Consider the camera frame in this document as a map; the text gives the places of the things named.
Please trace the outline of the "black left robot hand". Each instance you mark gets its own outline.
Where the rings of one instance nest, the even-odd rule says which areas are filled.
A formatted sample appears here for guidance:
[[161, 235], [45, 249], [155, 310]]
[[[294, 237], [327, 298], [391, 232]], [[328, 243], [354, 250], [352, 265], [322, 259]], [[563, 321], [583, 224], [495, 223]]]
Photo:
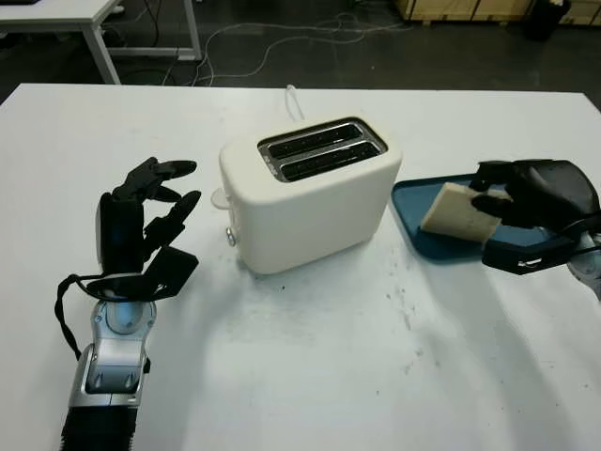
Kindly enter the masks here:
[[198, 266], [198, 258], [172, 246], [201, 193], [179, 194], [163, 184], [195, 171], [194, 161], [161, 163], [150, 157], [133, 168], [97, 208], [101, 275], [85, 286], [112, 303], [154, 302], [175, 297]]

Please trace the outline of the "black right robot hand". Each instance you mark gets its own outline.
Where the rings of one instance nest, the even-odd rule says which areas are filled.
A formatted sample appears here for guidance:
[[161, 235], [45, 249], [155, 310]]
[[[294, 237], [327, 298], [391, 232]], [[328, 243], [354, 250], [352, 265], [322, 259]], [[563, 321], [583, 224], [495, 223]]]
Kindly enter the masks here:
[[477, 210], [505, 226], [542, 227], [576, 239], [600, 232], [600, 202], [586, 175], [567, 160], [486, 161], [470, 182]]

